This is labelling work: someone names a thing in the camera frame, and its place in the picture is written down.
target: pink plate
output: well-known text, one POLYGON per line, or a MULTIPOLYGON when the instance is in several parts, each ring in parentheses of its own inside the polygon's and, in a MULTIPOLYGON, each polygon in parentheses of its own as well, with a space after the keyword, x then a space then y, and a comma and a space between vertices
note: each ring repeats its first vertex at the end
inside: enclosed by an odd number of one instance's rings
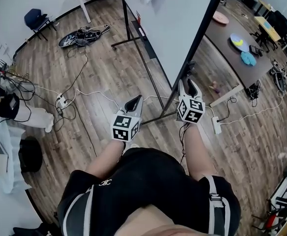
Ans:
POLYGON ((213 19, 216 20, 217 22, 221 23, 221 24, 224 24, 224 25, 229 23, 228 18, 219 11, 216 11, 214 13, 213 19))

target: wooden floor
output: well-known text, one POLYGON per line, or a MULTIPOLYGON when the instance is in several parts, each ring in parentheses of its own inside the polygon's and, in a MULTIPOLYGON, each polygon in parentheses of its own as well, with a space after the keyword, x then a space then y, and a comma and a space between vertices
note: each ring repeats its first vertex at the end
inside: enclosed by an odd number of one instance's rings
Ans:
MULTIPOLYGON (((101 91, 119 104, 130 96, 142 94, 146 98, 155 95, 135 45, 120 45, 116 51, 110 47, 111 44, 126 38, 121 0, 98 0, 86 7, 92 18, 90 26, 109 24, 111 31, 86 47, 88 63, 74 87, 65 94, 66 97, 72 99, 75 89, 85 93, 101 91)), ((228 0, 227 8, 249 32, 257 30, 250 10, 241 3, 228 0), (243 17, 242 13, 246 14, 248 19, 243 17)), ((68 49, 60 49, 57 44, 63 36, 86 26, 87 23, 81 9, 68 14, 58 22, 57 32, 44 30, 48 42, 34 38, 17 54, 16 66, 19 73, 29 73, 30 79, 42 87, 64 92, 86 62, 86 56, 84 48, 81 48, 74 57, 68 58, 68 49)), ((169 96, 170 87, 156 60, 149 60, 145 51, 143 54, 160 94, 169 96)), ((276 59, 280 66, 284 66, 287 61, 281 49, 271 51, 268 55, 271 59, 276 59)), ((236 79, 232 76, 226 61, 207 40, 201 42, 194 59, 197 63, 195 81, 200 86, 207 105, 218 98, 209 88, 213 81, 217 81, 222 93, 236 86, 236 79)), ((225 122, 238 120, 280 103, 272 78, 265 75, 260 82, 262 90, 257 106, 253 108, 246 94, 241 92, 237 95, 237 103, 230 104, 230 117, 225 122)), ((37 93, 51 103, 56 100, 57 95, 54 92, 38 89, 37 93)), ((46 134, 44 130, 26 128, 28 135, 33 135, 39 140, 44 162, 39 172, 27 173, 24 177, 33 187, 30 194, 48 221, 54 220, 53 213, 71 171, 85 169, 111 138, 110 120, 111 115, 117 110, 115 104, 98 93, 90 96, 78 93, 75 102, 95 151, 78 116, 73 121, 66 120, 59 132, 52 131, 46 134)), ((53 106, 38 97, 31 101, 31 105, 44 107, 56 114, 53 106)), ((213 110, 220 118, 228 114, 226 103, 221 103, 213 110)), ((160 111, 158 99, 151 97, 144 102, 143 119, 157 117, 160 111)), ((68 117, 72 117, 73 114, 72 107, 64 112, 68 117)), ((287 94, 279 108, 241 122, 223 125, 220 135, 214 135, 211 118, 211 111, 206 111, 199 127, 219 174, 232 184, 241 203, 242 218, 238 235, 256 235, 256 231, 250 226, 251 214, 263 215, 266 199, 280 181, 283 168, 287 165, 287 94)), ((150 123, 141 127, 134 142, 143 147, 160 149, 180 159, 180 126, 181 123, 176 122, 174 116, 150 123)))

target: white cube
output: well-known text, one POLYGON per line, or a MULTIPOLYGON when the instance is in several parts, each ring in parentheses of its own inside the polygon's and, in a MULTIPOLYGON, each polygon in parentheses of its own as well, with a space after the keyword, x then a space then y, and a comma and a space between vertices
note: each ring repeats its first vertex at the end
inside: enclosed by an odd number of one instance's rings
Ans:
POLYGON ((139 132, 141 118, 115 114, 111 123, 112 139, 130 142, 139 132))
POLYGON ((180 96, 178 113, 185 122, 197 123, 205 112, 206 104, 190 97, 180 96))

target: white shoe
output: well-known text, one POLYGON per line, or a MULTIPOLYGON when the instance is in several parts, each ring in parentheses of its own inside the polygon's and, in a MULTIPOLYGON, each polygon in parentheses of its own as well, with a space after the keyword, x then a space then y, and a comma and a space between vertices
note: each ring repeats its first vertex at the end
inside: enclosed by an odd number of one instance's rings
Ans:
POLYGON ((132 144, 130 148, 140 148, 140 146, 138 144, 132 144))
POLYGON ((54 116, 52 115, 52 119, 51 119, 51 122, 50 122, 50 125, 48 127, 45 128, 45 132, 46 133, 50 133, 53 129, 53 126, 54 126, 54 116))

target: white shirt logo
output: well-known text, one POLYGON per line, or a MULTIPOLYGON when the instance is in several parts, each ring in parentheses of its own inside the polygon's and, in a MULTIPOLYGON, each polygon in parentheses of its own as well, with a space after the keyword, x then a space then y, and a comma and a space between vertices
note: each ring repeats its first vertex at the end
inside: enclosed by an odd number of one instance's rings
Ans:
POLYGON ((109 179, 109 180, 105 180, 105 181, 103 181, 101 184, 99 184, 99 186, 104 186, 104 185, 110 185, 111 182, 112 181, 112 179, 109 179))

